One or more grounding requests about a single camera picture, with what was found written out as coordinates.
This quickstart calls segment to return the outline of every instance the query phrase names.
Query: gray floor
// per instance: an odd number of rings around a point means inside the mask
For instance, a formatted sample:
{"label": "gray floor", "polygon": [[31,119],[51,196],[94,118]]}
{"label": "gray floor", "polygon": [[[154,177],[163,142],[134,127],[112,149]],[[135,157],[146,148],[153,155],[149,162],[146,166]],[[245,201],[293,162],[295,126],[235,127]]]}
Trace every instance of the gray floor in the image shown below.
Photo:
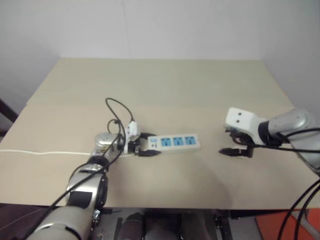
{"label": "gray floor", "polygon": [[[144,213],[140,208],[114,208],[114,212],[110,215],[103,215],[100,224],[95,228],[93,239],[94,240],[114,240],[117,221],[119,218],[125,220],[129,215],[134,213]],[[174,229],[174,222],[168,222],[170,219],[157,219],[147,221],[147,233],[145,240],[176,240],[175,235],[172,233],[170,226]],[[233,240],[262,240],[254,217],[243,217],[240,219],[229,220],[231,234]],[[217,239],[222,240],[220,231],[217,231]]]}

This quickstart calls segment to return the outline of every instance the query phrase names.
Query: white cable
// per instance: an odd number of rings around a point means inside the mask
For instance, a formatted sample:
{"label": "white cable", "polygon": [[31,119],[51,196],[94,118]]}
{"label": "white cable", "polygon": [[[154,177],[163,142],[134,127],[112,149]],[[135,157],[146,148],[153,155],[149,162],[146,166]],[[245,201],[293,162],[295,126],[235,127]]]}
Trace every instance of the white cable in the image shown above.
{"label": "white cable", "polygon": [[48,155],[48,154],[72,154],[72,155],[86,155],[86,156],[91,155],[91,153],[86,153],[86,152],[72,152],[72,151],[37,152],[37,151],[15,150],[15,149],[0,149],[0,152],[22,153],[22,154],[33,154],[33,155]]}

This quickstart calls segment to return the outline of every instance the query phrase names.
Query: black cable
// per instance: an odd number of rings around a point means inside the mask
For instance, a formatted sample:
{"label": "black cable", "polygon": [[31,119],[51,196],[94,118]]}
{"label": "black cable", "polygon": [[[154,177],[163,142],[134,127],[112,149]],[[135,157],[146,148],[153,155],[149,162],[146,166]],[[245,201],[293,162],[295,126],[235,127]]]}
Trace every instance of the black cable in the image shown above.
{"label": "black cable", "polygon": [[134,120],[135,120],[135,119],[134,119],[134,116],[132,115],[131,111],[129,110],[129,108],[127,108],[126,105],[124,105],[122,102],[119,102],[118,100],[115,100],[114,98],[107,97],[107,98],[105,99],[105,103],[106,103],[106,105],[108,106],[108,108],[110,109],[110,111],[113,113],[113,115],[115,116],[115,118],[116,118],[117,120],[119,120],[119,118],[118,118],[118,116],[116,115],[116,113],[113,111],[113,109],[110,107],[110,105],[109,105],[109,103],[108,103],[108,100],[111,100],[111,101],[114,101],[114,102],[120,104],[122,107],[124,107],[124,108],[129,112],[129,114],[130,114],[130,116],[131,116],[131,121],[134,121]]}
{"label": "black cable", "polygon": [[303,129],[303,130],[291,132],[291,133],[289,133],[287,135],[284,135],[282,137],[281,141],[283,142],[284,140],[288,140],[288,138],[293,136],[293,135],[304,134],[304,133],[309,133],[309,132],[320,132],[320,127],[314,127],[314,128]]}
{"label": "black cable", "polygon": [[301,219],[302,216],[304,215],[304,212],[306,211],[309,203],[311,202],[311,200],[314,198],[314,196],[320,191],[320,186],[318,186],[311,194],[310,196],[307,198],[307,200],[305,201],[303,207],[301,208],[300,212],[299,212],[299,216],[296,220],[296,224],[295,224],[295,229],[294,229],[294,240],[298,240],[298,234],[299,234],[299,227],[300,227],[300,223],[301,223]]}
{"label": "black cable", "polygon": [[283,221],[282,221],[282,224],[281,224],[281,227],[280,227],[280,230],[279,230],[279,234],[278,234],[278,237],[277,237],[277,240],[281,240],[281,237],[282,237],[282,234],[284,232],[284,229],[285,229],[285,226],[287,224],[287,221],[289,219],[289,217],[291,216],[292,212],[295,210],[296,206],[302,201],[302,199],[304,199],[304,197],[317,185],[320,183],[320,179],[318,181],[316,181],[314,184],[312,184],[299,198],[297,201],[295,201],[295,203],[292,205],[292,207],[289,209],[289,211],[286,213]]}
{"label": "black cable", "polygon": [[108,121],[108,123],[107,123],[107,125],[106,125],[106,129],[108,130],[109,133],[111,133],[110,128],[109,128],[111,122],[114,122],[114,124],[117,124],[117,120],[113,118],[113,119],[111,119],[110,121]]}
{"label": "black cable", "polygon": [[[122,146],[122,149],[119,151],[119,153],[117,154],[117,156],[111,161],[109,162],[107,165],[103,166],[100,170],[97,170],[93,173],[91,173],[89,176],[85,177],[84,179],[82,179],[81,181],[79,181],[78,183],[76,183],[75,185],[73,185],[71,188],[69,188],[67,191],[65,191],[60,197],[58,197],[57,200],[55,200],[48,208],[47,210],[44,212],[44,214],[40,217],[40,219],[33,225],[33,227],[29,228],[29,230],[26,232],[26,234],[24,235],[24,237],[22,238],[22,240],[26,240],[36,229],[37,227],[41,224],[41,222],[46,218],[46,216],[56,207],[56,205],[67,195],[69,194],[72,190],[74,190],[75,188],[77,188],[78,186],[80,186],[81,184],[85,183],[86,181],[88,181],[89,179],[91,179],[93,176],[100,174],[100,173],[104,173],[105,170],[111,165],[113,164],[122,154],[122,152],[125,149],[125,143],[126,143],[126,132],[125,132],[125,128],[124,125],[122,124],[122,122],[120,121],[120,119],[118,118],[118,116],[116,115],[116,113],[113,111],[113,109],[110,107],[110,105],[108,104],[108,100],[111,101],[115,101],[117,103],[119,103],[120,105],[122,105],[125,109],[128,110],[128,112],[131,115],[131,120],[133,121],[133,116],[131,111],[121,102],[119,102],[118,100],[115,100],[113,98],[106,98],[105,99],[105,103],[107,105],[107,107],[110,109],[110,111],[113,113],[113,115],[115,116],[116,120],[117,120],[117,124],[120,125],[122,131],[123,131],[123,140],[124,140],[124,144]],[[119,127],[119,134],[118,136],[113,140],[113,142],[111,143],[111,145],[106,149],[106,151],[104,152],[103,156],[106,154],[106,152],[113,146],[114,142],[121,138],[120,135],[120,127]]]}
{"label": "black cable", "polygon": [[69,181],[70,181],[70,179],[72,178],[72,176],[76,173],[76,171],[77,171],[79,168],[82,168],[82,167],[85,166],[85,165],[88,165],[88,163],[86,162],[86,163],[84,163],[84,164],[81,164],[81,165],[77,166],[76,169],[73,170],[73,172],[71,173],[71,175],[70,175],[70,177],[69,177]]}
{"label": "black cable", "polygon": [[274,149],[274,150],[281,150],[281,151],[288,151],[288,152],[295,152],[295,153],[312,153],[312,154],[320,154],[320,150],[309,150],[309,149],[298,149],[298,148],[285,148],[285,147],[278,147],[278,146],[269,146],[269,145],[259,145],[254,143],[244,143],[239,142],[236,140],[235,137],[232,140],[239,145],[249,146],[252,148],[264,148],[264,149]]}

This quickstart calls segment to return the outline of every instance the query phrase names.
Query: white wall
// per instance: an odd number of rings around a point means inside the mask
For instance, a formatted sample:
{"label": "white wall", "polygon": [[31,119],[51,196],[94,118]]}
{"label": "white wall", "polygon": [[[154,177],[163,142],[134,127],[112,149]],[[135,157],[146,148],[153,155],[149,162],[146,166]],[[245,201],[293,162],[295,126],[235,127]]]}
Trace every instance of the white wall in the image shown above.
{"label": "white wall", "polygon": [[21,111],[59,57],[265,58],[290,99],[317,110],[320,61],[304,63],[318,40],[319,0],[2,0],[0,97]]}
{"label": "white wall", "polygon": [[267,25],[264,63],[291,102],[320,119],[320,1],[286,2],[286,10],[268,4],[275,14]]}

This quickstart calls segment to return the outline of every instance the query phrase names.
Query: blue outlet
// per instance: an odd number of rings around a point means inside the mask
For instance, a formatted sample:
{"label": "blue outlet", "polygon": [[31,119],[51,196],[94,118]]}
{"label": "blue outlet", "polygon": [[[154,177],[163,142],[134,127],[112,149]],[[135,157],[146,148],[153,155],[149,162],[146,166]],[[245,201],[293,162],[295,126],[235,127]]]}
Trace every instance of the blue outlet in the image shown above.
{"label": "blue outlet", "polygon": [[196,139],[194,136],[186,136],[184,138],[184,140],[185,140],[186,145],[195,145],[196,144]]}
{"label": "blue outlet", "polygon": [[182,137],[174,137],[173,138],[173,145],[174,146],[181,146],[184,145],[184,140]]}
{"label": "blue outlet", "polygon": [[171,139],[169,137],[161,138],[161,146],[162,147],[170,147],[171,146]]}

